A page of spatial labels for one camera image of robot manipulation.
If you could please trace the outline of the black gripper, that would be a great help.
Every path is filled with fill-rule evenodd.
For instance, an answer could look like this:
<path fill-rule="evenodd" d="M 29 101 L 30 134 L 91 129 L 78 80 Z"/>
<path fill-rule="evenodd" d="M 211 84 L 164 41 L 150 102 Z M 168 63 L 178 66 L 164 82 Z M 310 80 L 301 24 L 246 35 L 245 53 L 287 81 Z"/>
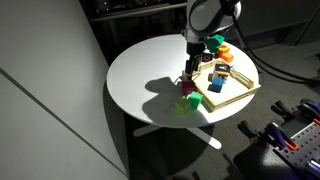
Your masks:
<path fill-rule="evenodd" d="M 189 59 L 185 64 L 185 71 L 182 71 L 182 75 L 180 79 L 182 81 L 187 81 L 188 76 L 189 80 L 194 82 L 197 75 L 192 74 L 194 70 L 197 69 L 197 65 L 199 64 L 198 58 L 202 55 L 205 49 L 205 45 L 203 43 L 187 43 L 187 54 L 189 55 Z"/>

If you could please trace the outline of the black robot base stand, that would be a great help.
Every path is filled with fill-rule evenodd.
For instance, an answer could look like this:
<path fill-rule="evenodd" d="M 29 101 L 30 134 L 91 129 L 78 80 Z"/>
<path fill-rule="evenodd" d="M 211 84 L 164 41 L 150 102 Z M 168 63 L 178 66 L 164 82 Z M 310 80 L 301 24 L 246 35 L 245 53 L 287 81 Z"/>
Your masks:
<path fill-rule="evenodd" d="M 287 128 L 296 127 L 295 135 L 311 123 L 315 122 L 307 125 L 290 122 Z M 303 180 L 274 152 L 275 148 L 279 147 L 260 140 L 236 155 L 233 162 L 248 180 Z"/>

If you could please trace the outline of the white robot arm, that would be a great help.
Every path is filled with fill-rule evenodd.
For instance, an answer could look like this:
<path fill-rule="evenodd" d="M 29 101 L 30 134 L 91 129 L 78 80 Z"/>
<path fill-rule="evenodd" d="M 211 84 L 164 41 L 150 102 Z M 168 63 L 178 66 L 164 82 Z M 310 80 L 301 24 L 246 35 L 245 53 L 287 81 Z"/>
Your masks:
<path fill-rule="evenodd" d="M 184 70 L 187 80 L 192 79 L 197 69 L 205 49 L 204 41 L 230 28 L 239 18 L 241 9 L 241 0 L 187 0 L 187 22 L 182 31 L 189 55 Z"/>

